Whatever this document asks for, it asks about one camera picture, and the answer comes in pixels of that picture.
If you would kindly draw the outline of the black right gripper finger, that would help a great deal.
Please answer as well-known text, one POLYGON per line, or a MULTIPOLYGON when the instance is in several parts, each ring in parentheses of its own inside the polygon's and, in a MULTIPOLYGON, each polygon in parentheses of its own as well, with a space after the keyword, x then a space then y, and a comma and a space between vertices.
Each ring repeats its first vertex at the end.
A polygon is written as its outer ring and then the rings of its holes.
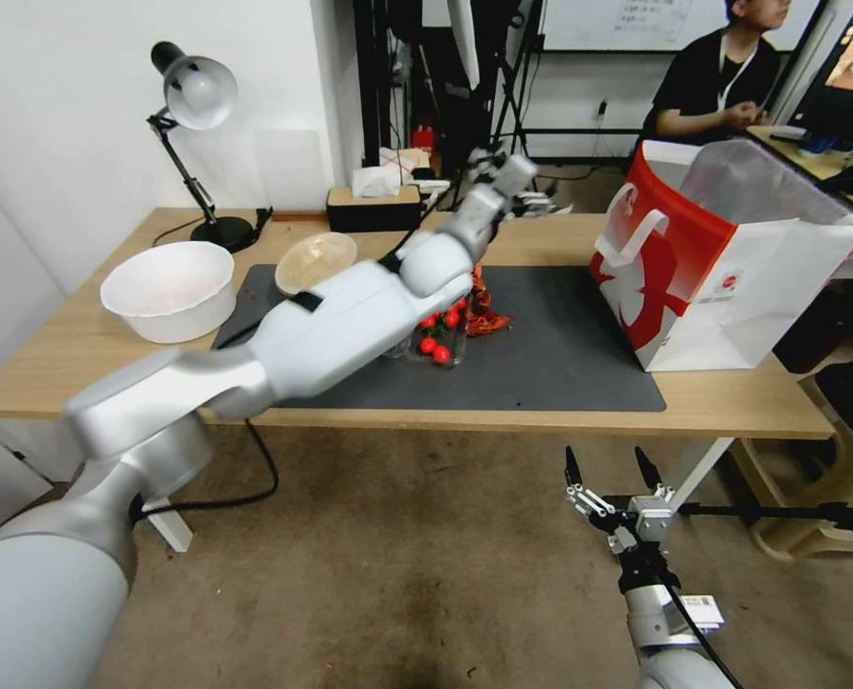
POLYGON ((565 447, 564 478, 565 497, 572 507, 598 530, 616 529, 615 507, 586 487, 582 480, 575 453, 570 445, 565 447))
POLYGON ((675 490, 673 487, 662 480, 662 475, 659 469, 641 446, 634 447, 634 455, 640 476, 648 489, 646 497, 670 504, 675 496, 675 490))

